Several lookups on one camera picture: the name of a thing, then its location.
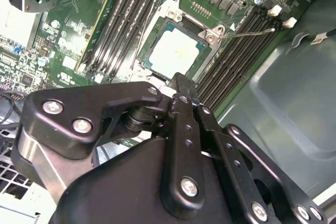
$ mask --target capacitor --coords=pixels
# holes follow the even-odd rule
[[[40,66],[40,67],[45,67],[49,64],[49,58],[48,57],[40,57],[37,59],[37,64]]]
[[[263,0],[251,0],[251,1],[255,5],[261,5],[263,3]]]
[[[58,28],[61,27],[61,24],[59,23],[58,20],[53,20],[53,21],[51,22],[51,27],[54,28],[54,29],[58,29]]]

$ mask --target expansion slot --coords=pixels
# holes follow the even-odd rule
[[[276,28],[271,35],[231,39],[197,88],[201,102],[216,110],[249,68],[278,35],[281,23],[253,9],[238,33]]]

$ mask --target cable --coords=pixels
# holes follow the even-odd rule
[[[101,150],[103,151],[106,160],[110,160],[109,154],[107,154],[107,151],[105,150],[105,148],[103,146],[100,146]]]
[[[245,37],[245,36],[259,36],[259,35],[264,35],[264,34],[269,34],[269,33],[274,33],[274,32],[275,32],[275,28],[270,28],[264,31],[254,31],[250,33],[222,36],[221,39],[232,39],[232,38],[239,38],[239,37]]]

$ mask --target bolt hole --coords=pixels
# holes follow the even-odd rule
[[[193,142],[191,140],[187,139],[185,141],[185,145],[188,146],[188,147],[191,147],[191,146],[193,146]]]
[[[234,160],[233,163],[237,166],[240,167],[240,162],[238,160]]]
[[[163,127],[164,126],[164,123],[165,123],[165,121],[163,120],[163,119],[161,119],[161,120],[158,120],[158,127]]]
[[[185,126],[185,129],[186,129],[187,131],[191,131],[191,130],[192,130],[192,128],[191,128],[190,125],[186,125],[186,126]]]

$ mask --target ram slot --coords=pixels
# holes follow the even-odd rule
[[[106,66],[108,61],[106,55],[109,53],[109,46],[115,39],[113,36],[116,33],[116,28],[121,22],[121,17],[126,13],[130,1],[131,0],[117,0],[95,48],[90,53],[92,55],[91,65],[96,65],[96,71],[100,71]]]
[[[271,35],[240,37],[229,41],[203,78],[197,91],[200,101],[215,111],[281,30],[281,23],[254,9],[237,33],[276,28]]]
[[[108,58],[107,62],[107,72],[105,73],[106,76],[108,76],[113,66],[116,64],[116,61],[118,61],[117,53],[118,49],[121,46],[122,42],[125,42],[127,39],[125,35],[129,33],[130,31],[130,24],[135,19],[134,14],[137,13],[137,10],[141,7],[142,2],[141,0],[131,0],[131,4],[127,7],[127,12],[125,15],[123,15],[120,19],[120,23],[116,28],[116,33],[113,34],[113,40],[111,41],[109,45],[109,50],[107,51],[106,55]]]
[[[124,62],[126,56],[129,53],[130,48],[132,47],[137,34],[140,31],[140,25],[144,24],[147,20],[147,16],[150,15],[151,7],[154,4],[155,0],[140,0],[138,11],[134,13],[133,17],[131,18],[131,23],[129,23],[128,28],[126,29],[126,34],[120,42],[124,44],[120,55],[118,56],[118,61],[113,65],[113,69],[111,70],[111,78],[113,79],[116,74],[118,73],[122,63]]]

